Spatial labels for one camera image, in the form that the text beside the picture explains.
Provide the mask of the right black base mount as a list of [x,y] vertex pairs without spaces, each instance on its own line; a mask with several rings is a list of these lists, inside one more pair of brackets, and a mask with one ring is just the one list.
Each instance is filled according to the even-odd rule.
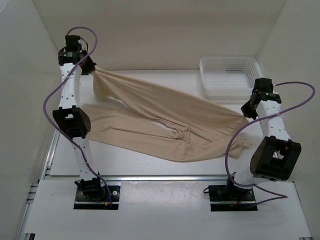
[[203,190],[209,196],[211,212],[254,212],[256,198],[252,189],[234,185],[209,185]]

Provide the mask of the beige trousers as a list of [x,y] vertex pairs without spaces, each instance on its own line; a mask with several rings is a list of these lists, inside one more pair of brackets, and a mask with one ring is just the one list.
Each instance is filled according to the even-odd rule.
[[172,162],[239,157],[251,141],[235,133],[241,114],[192,94],[97,68],[98,105],[84,104],[89,139]]

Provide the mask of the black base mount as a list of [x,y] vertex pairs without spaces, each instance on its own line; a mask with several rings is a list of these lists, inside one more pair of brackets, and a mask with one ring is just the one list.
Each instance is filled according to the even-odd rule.
[[211,212],[254,212],[256,198],[252,189],[234,185],[209,185],[203,190],[209,196]]
[[102,183],[101,187],[89,186],[86,189],[81,188],[79,181],[74,182],[77,185],[73,208],[75,210],[118,210],[121,185],[112,184],[108,188]]

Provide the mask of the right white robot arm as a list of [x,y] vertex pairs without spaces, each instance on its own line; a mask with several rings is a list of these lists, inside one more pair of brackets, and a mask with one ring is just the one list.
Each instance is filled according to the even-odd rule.
[[254,93],[241,111],[247,118],[260,120],[263,140],[251,157],[249,167],[227,179],[224,193],[230,200],[246,195],[253,184],[287,181],[302,150],[300,143],[291,140],[280,117],[278,94]]

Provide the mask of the white plastic basket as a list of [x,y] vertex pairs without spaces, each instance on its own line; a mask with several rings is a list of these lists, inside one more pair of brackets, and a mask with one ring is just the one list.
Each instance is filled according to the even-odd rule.
[[246,56],[205,56],[199,70],[206,96],[215,101],[246,101],[263,77],[257,61]]

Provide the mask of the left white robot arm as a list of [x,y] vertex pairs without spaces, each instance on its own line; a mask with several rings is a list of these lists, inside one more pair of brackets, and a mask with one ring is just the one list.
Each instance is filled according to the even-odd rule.
[[100,201],[106,196],[106,189],[91,171],[94,163],[87,137],[91,131],[91,121],[80,105],[80,78],[93,72],[96,63],[88,56],[71,71],[87,54],[85,49],[72,50],[70,47],[64,47],[58,52],[61,77],[63,80],[67,75],[70,77],[62,87],[58,109],[53,110],[52,115],[59,129],[72,140],[71,145],[80,173],[80,180],[75,184],[84,196]]

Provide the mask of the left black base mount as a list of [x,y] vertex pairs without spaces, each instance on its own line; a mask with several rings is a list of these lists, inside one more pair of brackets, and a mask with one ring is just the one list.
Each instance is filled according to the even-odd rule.
[[75,210],[118,210],[121,185],[112,184],[108,188],[102,183],[101,187],[89,186],[86,189],[81,188],[79,181],[74,182],[77,185],[73,208]]

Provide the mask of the aluminium frame rail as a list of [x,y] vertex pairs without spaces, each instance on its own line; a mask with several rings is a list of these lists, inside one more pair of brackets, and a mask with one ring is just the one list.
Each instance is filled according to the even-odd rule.
[[29,191],[19,240],[311,240],[293,182],[263,187],[287,195],[257,211],[212,212],[203,193],[226,179],[222,158],[177,163],[90,144],[109,184],[120,185],[118,210],[76,210],[79,170],[67,140],[55,134],[38,183]]

